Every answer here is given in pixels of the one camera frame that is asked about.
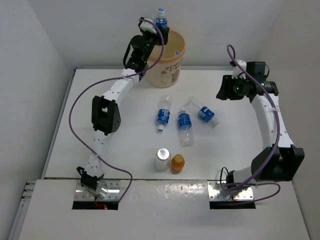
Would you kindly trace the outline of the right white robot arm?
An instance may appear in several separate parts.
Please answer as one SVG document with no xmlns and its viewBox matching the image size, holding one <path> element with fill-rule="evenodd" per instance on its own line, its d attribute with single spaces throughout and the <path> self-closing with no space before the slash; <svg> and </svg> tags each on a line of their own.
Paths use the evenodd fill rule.
<svg viewBox="0 0 320 240">
<path fill-rule="evenodd" d="M 279 107 L 279 91 L 268 81 L 267 65 L 261 61 L 231 61 L 231 75 L 224 75 L 217 99 L 241 100 L 252 105 L 261 137 L 262 151 L 251 164 L 233 170 L 226 177 L 228 189 L 239 189 L 259 182 L 290 182 L 305 158 L 302 148 L 296 147 L 285 127 Z"/>
</svg>

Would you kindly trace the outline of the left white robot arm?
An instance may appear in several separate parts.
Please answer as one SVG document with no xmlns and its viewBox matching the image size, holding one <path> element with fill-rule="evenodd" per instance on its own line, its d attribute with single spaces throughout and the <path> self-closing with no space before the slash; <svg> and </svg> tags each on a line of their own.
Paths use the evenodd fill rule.
<svg viewBox="0 0 320 240">
<path fill-rule="evenodd" d="M 94 130 L 93 146 L 89 147 L 91 155 L 86 167 L 78 167 L 82 185 L 92 191 L 104 177 L 102 168 L 103 150 L 113 134 L 119 129 L 121 116 L 119 106 L 124 96 L 137 84 L 150 69 L 148 59 L 155 46 L 164 47 L 168 43 L 170 29 L 160 27 L 141 28 L 141 34 L 134 36 L 123 57 L 123 71 L 115 83 L 103 95 L 92 99 L 91 123 Z"/>
</svg>

